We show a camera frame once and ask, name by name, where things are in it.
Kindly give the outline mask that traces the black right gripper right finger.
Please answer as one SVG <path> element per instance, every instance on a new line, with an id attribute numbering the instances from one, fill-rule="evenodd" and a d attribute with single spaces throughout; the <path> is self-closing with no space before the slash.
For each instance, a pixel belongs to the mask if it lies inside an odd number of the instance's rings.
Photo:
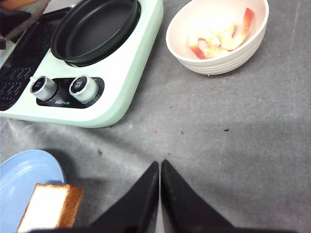
<path id="1" fill-rule="evenodd" d="M 168 160 L 161 164 L 161 200 L 176 233 L 235 228 L 191 188 Z"/>

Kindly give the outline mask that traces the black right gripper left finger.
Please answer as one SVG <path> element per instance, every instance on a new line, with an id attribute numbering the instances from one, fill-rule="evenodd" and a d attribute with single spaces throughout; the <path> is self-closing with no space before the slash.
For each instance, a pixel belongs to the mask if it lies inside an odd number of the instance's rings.
<path id="1" fill-rule="evenodd" d="M 158 207 L 159 165 L 152 162 L 132 188 L 91 227 L 100 233 L 145 233 Z"/>

